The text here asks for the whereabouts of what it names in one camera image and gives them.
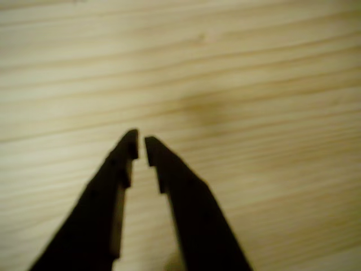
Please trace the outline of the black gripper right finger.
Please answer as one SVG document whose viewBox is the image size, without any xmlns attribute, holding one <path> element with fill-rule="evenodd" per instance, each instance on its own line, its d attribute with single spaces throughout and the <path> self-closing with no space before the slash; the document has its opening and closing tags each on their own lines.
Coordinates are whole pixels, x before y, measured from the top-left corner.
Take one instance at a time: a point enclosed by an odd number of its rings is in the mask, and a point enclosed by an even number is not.
<svg viewBox="0 0 361 271">
<path fill-rule="evenodd" d="M 166 194 L 187 270 L 251 270 L 208 185 L 158 138 L 144 139 L 148 163 Z"/>
</svg>

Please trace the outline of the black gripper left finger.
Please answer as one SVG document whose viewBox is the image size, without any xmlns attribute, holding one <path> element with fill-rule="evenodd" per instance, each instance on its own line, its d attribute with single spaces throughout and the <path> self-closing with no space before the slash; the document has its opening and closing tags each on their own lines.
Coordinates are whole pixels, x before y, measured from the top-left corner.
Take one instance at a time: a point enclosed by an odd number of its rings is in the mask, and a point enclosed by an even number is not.
<svg viewBox="0 0 361 271">
<path fill-rule="evenodd" d="M 138 131 L 132 129 L 109 153 L 31 270 L 112 270 L 120 257 L 125 195 L 137 158 Z"/>
</svg>

